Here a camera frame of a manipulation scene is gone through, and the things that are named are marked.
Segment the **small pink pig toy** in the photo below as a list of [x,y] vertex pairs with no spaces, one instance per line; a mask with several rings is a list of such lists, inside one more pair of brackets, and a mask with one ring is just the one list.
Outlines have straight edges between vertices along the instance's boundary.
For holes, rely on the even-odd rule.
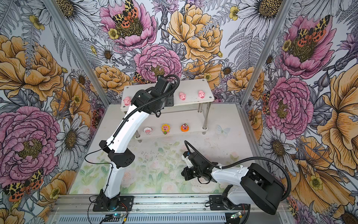
[[203,90],[198,91],[198,97],[200,99],[204,99],[205,98],[205,92]]
[[124,98],[123,103],[124,103],[124,106],[131,105],[131,98],[130,97]]
[[185,101],[186,100],[186,94],[183,92],[179,93],[180,100]]

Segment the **pink toy with yellow flower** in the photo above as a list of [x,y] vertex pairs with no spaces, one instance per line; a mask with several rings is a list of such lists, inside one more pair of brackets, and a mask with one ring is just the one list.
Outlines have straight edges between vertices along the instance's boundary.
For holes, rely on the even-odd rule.
[[161,127],[161,131],[164,135],[169,134],[170,133],[170,126],[168,124],[164,124]]

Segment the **pink white hooded toy figure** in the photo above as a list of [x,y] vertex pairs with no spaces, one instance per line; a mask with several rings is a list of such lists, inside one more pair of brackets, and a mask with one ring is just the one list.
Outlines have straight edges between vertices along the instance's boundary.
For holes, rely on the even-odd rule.
[[150,134],[152,134],[153,129],[151,127],[146,127],[143,129],[143,132],[147,135],[150,135]]

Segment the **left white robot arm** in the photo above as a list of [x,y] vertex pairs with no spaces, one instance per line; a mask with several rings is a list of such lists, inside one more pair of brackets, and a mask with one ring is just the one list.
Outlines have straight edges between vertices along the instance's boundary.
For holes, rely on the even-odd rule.
[[131,98],[127,113],[106,141],[100,142],[101,149],[110,159],[111,170],[107,184],[100,191],[96,205],[101,209],[114,211],[120,203],[120,185],[125,174],[125,168],[134,162],[135,155],[128,149],[131,138],[139,126],[151,114],[161,115],[166,106],[173,106],[173,95],[180,85],[180,78],[176,75],[160,76],[154,87],[139,90]]

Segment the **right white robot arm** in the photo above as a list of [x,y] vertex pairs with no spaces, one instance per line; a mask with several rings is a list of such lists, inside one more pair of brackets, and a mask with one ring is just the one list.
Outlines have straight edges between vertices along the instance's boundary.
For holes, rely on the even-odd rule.
[[286,198],[284,185],[257,163],[224,169],[216,162],[210,164],[197,152],[189,151],[183,153],[182,159],[186,163],[181,173],[185,180],[227,184],[221,196],[209,198],[212,210],[245,210],[255,204],[263,212],[274,215]]

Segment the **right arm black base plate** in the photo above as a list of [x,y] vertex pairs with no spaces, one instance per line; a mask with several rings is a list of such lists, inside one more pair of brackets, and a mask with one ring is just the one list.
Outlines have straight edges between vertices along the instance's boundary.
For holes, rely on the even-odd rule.
[[234,205],[221,195],[209,195],[209,201],[206,203],[206,206],[208,206],[211,211],[247,211],[249,209],[248,204]]

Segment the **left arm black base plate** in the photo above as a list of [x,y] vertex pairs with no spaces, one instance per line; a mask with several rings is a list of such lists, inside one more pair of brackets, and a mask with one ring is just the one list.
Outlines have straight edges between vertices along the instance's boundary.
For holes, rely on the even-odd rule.
[[98,196],[94,202],[94,212],[132,210],[134,196],[116,196],[109,199],[106,195]]

